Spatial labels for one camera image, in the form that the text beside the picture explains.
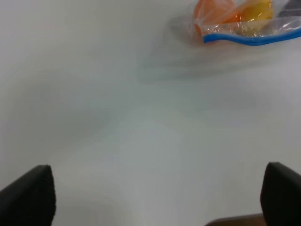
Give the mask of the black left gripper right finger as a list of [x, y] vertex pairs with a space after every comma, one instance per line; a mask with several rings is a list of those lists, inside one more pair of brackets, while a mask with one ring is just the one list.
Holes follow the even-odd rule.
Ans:
[[270, 162], [261, 188], [261, 209], [268, 226], [301, 225], [301, 175]]

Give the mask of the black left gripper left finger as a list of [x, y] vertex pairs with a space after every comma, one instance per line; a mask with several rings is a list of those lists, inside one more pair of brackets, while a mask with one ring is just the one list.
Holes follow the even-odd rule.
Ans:
[[51, 166], [38, 165], [0, 191], [2, 226], [50, 226], [56, 212]]

